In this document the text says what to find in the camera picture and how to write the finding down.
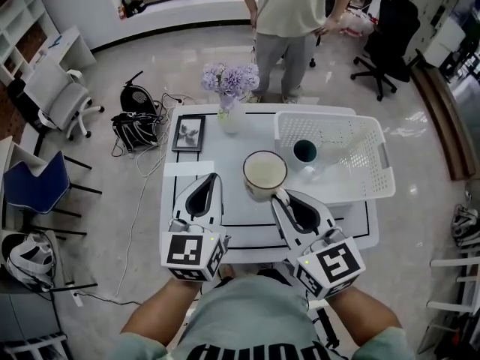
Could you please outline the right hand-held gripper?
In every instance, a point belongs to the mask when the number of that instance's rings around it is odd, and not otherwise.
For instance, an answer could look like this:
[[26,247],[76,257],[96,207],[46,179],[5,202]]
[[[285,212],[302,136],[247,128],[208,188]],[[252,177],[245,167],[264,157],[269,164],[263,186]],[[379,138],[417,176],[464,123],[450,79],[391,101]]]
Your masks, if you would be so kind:
[[324,203],[296,190],[286,192],[289,205],[273,196],[271,211],[289,247],[292,277],[316,299],[345,290],[365,270],[354,238],[335,226]]

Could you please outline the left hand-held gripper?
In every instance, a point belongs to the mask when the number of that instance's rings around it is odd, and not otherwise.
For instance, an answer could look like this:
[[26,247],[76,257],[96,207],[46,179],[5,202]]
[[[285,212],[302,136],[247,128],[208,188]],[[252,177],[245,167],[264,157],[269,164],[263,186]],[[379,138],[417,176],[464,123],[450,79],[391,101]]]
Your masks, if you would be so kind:
[[227,252],[227,229],[220,225],[223,214],[222,181],[217,173],[198,178],[177,196],[174,219],[169,230],[160,234],[161,265],[174,278],[214,280]]

